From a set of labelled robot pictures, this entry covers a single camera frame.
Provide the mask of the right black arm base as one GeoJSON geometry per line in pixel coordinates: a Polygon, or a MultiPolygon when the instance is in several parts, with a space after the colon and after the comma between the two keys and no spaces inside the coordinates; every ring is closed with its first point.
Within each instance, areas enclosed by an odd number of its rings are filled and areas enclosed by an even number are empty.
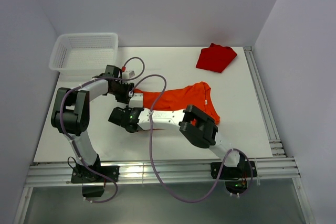
{"type": "Polygon", "coordinates": [[[232,193],[243,193],[248,188],[248,179],[257,177],[255,162],[242,161],[237,167],[223,166],[219,180],[225,182],[226,189],[232,193]]]}

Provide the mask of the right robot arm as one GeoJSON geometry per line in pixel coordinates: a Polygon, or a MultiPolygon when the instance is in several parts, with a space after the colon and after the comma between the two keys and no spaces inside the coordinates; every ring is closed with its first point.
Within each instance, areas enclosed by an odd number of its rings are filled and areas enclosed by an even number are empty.
{"type": "Polygon", "coordinates": [[[227,158],[224,167],[234,177],[245,171],[245,158],[218,132],[215,120],[194,105],[175,111],[158,111],[146,108],[116,107],[108,121],[129,133],[154,130],[179,130],[195,147],[209,149],[217,157],[227,158]]]}

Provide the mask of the orange t-shirt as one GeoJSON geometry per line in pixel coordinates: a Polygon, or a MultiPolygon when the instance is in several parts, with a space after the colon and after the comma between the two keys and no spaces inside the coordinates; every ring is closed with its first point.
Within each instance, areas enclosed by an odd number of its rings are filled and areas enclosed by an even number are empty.
{"type": "Polygon", "coordinates": [[[143,94],[144,110],[140,113],[138,126],[142,130],[150,129],[150,108],[154,105],[152,121],[153,128],[160,130],[177,130],[179,123],[183,120],[183,110],[188,105],[194,105],[207,115],[212,117],[215,124],[220,123],[220,116],[217,114],[211,101],[211,88],[205,82],[199,82],[181,89],[167,90],[159,97],[159,92],[141,91],[135,89],[136,93],[143,94]]]}

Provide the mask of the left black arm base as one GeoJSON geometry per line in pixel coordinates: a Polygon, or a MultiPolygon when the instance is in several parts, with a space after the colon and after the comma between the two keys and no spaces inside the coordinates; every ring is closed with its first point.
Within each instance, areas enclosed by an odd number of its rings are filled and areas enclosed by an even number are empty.
{"type": "MultiPolygon", "coordinates": [[[[119,166],[101,166],[99,172],[118,181],[119,166]]],[[[105,178],[88,171],[84,166],[72,170],[71,183],[82,184],[82,195],[86,198],[100,198],[105,191],[106,182],[105,178]]]]}

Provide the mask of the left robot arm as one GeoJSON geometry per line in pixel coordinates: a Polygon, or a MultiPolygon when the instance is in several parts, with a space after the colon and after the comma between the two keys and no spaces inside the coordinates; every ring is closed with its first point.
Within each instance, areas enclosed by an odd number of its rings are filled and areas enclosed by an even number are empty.
{"type": "Polygon", "coordinates": [[[106,66],[105,72],[76,88],[59,88],[56,93],[51,125],[70,143],[75,157],[74,173],[90,182],[102,176],[99,155],[93,149],[87,128],[90,122],[90,102],[101,95],[112,94],[120,103],[127,104],[134,84],[135,73],[125,67],[106,66]]]}

